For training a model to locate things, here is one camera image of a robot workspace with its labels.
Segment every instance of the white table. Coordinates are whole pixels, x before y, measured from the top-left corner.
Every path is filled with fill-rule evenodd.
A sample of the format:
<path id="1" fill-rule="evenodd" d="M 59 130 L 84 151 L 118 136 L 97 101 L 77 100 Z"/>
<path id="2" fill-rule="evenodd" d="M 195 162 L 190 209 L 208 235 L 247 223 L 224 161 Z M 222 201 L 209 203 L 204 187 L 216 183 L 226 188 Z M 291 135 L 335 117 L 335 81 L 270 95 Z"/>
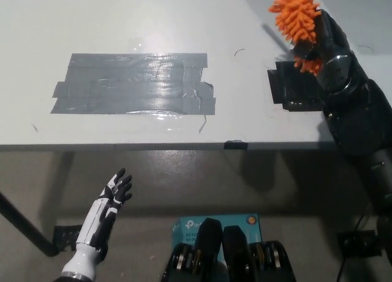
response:
<path id="1" fill-rule="evenodd" d="M 290 113 L 272 102 L 266 70 L 285 53 L 263 29 L 263 25 L 273 28 L 274 15 L 267 12 L 272 2 L 0 0 L 0 148 L 210 149 L 241 140 L 252 149 L 331 142 L 320 112 Z M 324 2 L 337 6 L 332 14 L 346 25 L 351 16 L 345 16 L 345 8 L 334 0 Z M 363 24 L 361 37 L 367 25 L 374 22 Z M 50 113 L 53 90 L 57 81 L 64 80 L 72 53 L 157 52 L 208 54 L 202 80 L 214 85 L 216 114 L 207 116 L 201 133 L 203 116 Z M 391 56 L 359 57 L 380 86 L 389 90 L 383 84 L 389 81 L 376 68 Z"/>

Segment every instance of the robot finger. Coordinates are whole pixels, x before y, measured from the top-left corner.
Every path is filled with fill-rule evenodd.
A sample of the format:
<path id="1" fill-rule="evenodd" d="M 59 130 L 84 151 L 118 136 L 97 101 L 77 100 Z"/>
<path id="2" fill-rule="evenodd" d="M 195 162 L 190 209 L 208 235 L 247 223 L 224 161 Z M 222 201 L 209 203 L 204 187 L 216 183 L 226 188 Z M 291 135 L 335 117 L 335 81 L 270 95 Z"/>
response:
<path id="1" fill-rule="evenodd" d="M 120 187 L 130 183 L 131 180 L 132 180 L 132 176 L 131 175 L 127 176 L 125 179 L 123 179 L 117 183 L 117 185 L 113 191 L 116 193 Z"/>
<path id="2" fill-rule="evenodd" d="M 307 40 L 299 40 L 292 49 L 292 53 L 294 56 L 305 60 L 313 60 L 318 57 L 316 46 Z"/>
<path id="3" fill-rule="evenodd" d="M 118 190 L 115 193 L 115 203 L 116 204 L 123 204 L 127 199 L 130 199 L 130 196 L 128 196 L 130 194 L 126 195 L 126 193 L 131 189 L 131 187 L 132 187 L 132 183 L 127 183 L 127 184 L 121 185 L 118 188 Z"/>
<path id="4" fill-rule="evenodd" d="M 129 199 L 131 199 L 131 198 L 132 198 L 132 193 L 126 194 L 126 195 L 125 195 L 125 200 L 124 200 L 124 202 L 127 201 L 127 200 L 129 200 Z"/>
<path id="5" fill-rule="evenodd" d="M 320 9 L 320 15 L 315 17 L 316 44 L 323 64 L 339 55 L 348 55 L 350 45 L 342 28 L 328 12 Z"/>
<path id="6" fill-rule="evenodd" d="M 121 170 L 118 171 L 118 173 L 116 173 L 114 176 L 112 176 L 112 178 L 110 179 L 110 181 L 108 182 L 107 186 L 111 189 L 111 190 L 115 190 L 119 179 L 125 174 L 125 169 L 122 168 Z"/>
<path id="7" fill-rule="evenodd" d="M 118 181 L 120 180 L 120 178 L 125 175 L 125 168 L 122 168 L 121 170 L 119 170 L 116 174 L 116 178 L 115 178 L 115 183 L 117 184 Z"/>

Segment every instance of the black tape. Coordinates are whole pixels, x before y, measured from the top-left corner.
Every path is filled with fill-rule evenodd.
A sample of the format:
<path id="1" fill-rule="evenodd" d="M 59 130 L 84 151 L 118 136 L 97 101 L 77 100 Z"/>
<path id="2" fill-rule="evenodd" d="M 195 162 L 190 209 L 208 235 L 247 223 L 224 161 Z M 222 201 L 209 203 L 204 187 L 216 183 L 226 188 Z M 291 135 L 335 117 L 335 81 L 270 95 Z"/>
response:
<path id="1" fill-rule="evenodd" d="M 247 150 L 248 143 L 241 140 L 229 140 L 225 142 L 223 149 L 227 150 Z"/>
<path id="2" fill-rule="evenodd" d="M 322 109 L 319 83 L 308 72 L 302 73 L 293 61 L 276 63 L 276 70 L 268 70 L 269 85 L 275 104 L 291 112 L 314 112 Z"/>

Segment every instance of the orange toy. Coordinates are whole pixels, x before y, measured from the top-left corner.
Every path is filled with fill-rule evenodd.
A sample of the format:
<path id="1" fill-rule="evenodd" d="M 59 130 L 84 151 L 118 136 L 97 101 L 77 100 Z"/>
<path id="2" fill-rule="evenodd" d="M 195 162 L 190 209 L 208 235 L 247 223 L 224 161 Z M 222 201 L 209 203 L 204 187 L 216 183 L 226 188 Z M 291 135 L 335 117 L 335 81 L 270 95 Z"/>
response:
<path id="1" fill-rule="evenodd" d="M 314 4 L 314 0 L 275 0 L 268 9 L 270 12 L 278 13 L 275 25 L 286 36 L 286 40 L 291 40 L 296 44 L 299 40 L 308 40 L 312 43 L 316 41 L 314 32 L 314 18 L 321 12 L 316 11 L 319 4 Z M 314 75 L 321 68 L 320 60 L 304 60 L 295 57 L 295 66 L 301 66 L 301 72 L 309 71 Z"/>

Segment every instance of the box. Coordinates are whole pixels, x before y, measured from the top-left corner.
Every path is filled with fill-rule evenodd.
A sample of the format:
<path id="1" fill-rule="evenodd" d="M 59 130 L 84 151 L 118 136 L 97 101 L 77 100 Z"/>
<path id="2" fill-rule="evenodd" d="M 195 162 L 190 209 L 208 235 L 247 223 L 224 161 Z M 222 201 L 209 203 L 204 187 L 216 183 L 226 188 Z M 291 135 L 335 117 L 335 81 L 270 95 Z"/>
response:
<path id="1" fill-rule="evenodd" d="M 222 224 L 223 230 L 227 226 L 238 225 L 244 232 L 248 244 L 262 240 L 258 215 L 256 213 L 246 215 L 186 216 L 180 218 L 173 226 L 173 248 L 181 242 L 194 245 L 198 227 L 206 218 L 218 219 Z M 220 246 L 218 261 L 226 265 L 222 245 Z"/>

